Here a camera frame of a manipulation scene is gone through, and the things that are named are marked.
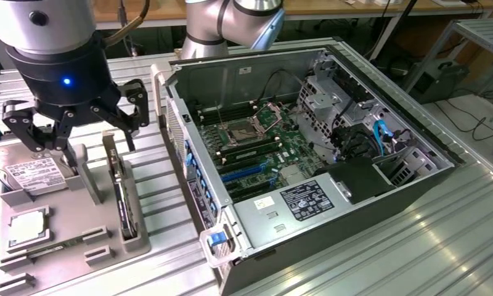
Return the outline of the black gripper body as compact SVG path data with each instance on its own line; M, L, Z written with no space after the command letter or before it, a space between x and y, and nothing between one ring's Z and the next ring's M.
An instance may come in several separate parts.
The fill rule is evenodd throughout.
M100 121L90 111L93 105L118 113L120 91L112 80L98 33L93 33L81 47L60 54L29 54L12 46L6 52L42 116L61 121L64 112L72 111L80 126Z

